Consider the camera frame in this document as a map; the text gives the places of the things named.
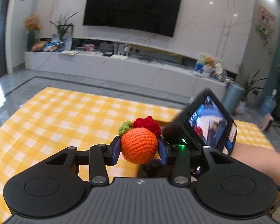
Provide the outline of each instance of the black flat screen tv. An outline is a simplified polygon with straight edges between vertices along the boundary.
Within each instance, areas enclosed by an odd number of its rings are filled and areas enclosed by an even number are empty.
[[[181,0],[87,0],[84,25],[137,29],[173,37]]]

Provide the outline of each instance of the black circular motor housing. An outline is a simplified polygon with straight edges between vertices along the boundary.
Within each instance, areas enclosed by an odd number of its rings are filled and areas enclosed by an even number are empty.
[[[229,217],[253,217],[270,210],[277,188],[271,178],[245,164],[216,164],[198,178],[198,199]]]
[[[30,218],[58,216],[78,205],[85,184],[77,175],[58,165],[41,164],[11,178],[3,195],[12,213]]]

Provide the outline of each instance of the silver screw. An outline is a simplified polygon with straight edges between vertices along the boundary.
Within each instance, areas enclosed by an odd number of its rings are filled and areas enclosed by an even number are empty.
[[[106,182],[106,178],[103,177],[103,176],[95,176],[93,179],[92,179],[92,182],[96,183],[96,184],[103,184]]]
[[[174,178],[174,182],[177,184],[185,184],[189,181],[189,179],[185,176],[178,176]]]

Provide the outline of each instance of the trash can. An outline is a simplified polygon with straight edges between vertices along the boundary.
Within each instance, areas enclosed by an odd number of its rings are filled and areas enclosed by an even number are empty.
[[[233,114],[237,108],[242,96],[245,93],[245,88],[236,82],[230,83],[222,100],[224,108],[228,114]]]

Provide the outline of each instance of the red crochet flower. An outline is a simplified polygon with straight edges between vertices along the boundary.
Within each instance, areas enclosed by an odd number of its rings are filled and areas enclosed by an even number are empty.
[[[133,122],[134,128],[146,128],[155,134],[156,137],[161,135],[161,128],[157,122],[153,120],[151,116],[146,117],[145,119],[138,118]]]

